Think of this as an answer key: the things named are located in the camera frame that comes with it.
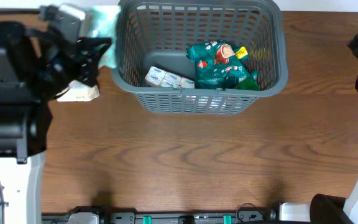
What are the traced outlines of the mint toilet wipes pack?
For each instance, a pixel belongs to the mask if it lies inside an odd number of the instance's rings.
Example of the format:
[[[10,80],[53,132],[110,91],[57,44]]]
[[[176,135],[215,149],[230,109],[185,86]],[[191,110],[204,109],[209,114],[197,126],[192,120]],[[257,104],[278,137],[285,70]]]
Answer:
[[[101,57],[99,67],[116,68],[116,25],[121,12],[119,5],[93,6],[89,9],[92,14],[90,37],[110,38],[111,46]]]

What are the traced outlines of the beige paper pouch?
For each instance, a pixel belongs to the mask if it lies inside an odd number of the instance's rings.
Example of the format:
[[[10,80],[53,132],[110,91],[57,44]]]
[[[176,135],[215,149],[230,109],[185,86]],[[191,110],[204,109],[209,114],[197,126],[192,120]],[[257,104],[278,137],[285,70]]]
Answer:
[[[77,80],[73,80],[69,86],[57,95],[59,102],[92,101],[99,96],[97,85],[89,87]]]

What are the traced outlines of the white tissue multipack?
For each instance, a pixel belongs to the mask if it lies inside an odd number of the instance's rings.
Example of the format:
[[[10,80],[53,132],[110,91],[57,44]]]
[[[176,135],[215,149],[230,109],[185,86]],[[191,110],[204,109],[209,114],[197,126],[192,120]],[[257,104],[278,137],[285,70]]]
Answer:
[[[151,87],[174,88],[176,90],[195,88],[195,82],[193,80],[154,66],[151,66],[146,74],[145,82]],[[198,104],[198,107],[206,107],[209,100],[211,100],[210,106],[212,107],[222,102],[221,97],[174,95],[172,98],[172,102],[175,106],[178,106],[181,100],[185,100],[185,108],[189,108],[191,104],[194,105],[195,103]]]

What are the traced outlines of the green lid jar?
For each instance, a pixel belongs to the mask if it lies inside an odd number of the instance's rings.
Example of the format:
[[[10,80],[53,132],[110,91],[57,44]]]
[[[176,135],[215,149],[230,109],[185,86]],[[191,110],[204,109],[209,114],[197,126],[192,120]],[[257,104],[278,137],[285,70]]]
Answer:
[[[259,85],[257,84],[258,71],[253,71],[250,73],[252,78],[240,79],[239,83],[236,85],[237,90],[252,90],[259,91]]]

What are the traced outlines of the green instant coffee bag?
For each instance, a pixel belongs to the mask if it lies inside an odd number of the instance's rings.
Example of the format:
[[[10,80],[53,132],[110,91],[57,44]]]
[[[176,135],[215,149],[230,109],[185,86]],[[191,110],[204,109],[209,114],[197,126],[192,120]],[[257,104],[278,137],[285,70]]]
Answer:
[[[186,56],[195,67],[195,87],[198,89],[236,89],[240,79],[252,78],[245,66],[247,49],[223,40],[192,45]]]

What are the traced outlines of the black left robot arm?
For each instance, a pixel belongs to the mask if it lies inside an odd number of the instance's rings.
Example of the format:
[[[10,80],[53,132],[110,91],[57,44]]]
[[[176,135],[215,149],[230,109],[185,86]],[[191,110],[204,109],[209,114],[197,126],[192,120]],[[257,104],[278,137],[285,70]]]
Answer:
[[[68,40],[59,30],[0,22],[0,223],[41,223],[49,101],[72,81],[97,85],[107,37]]]

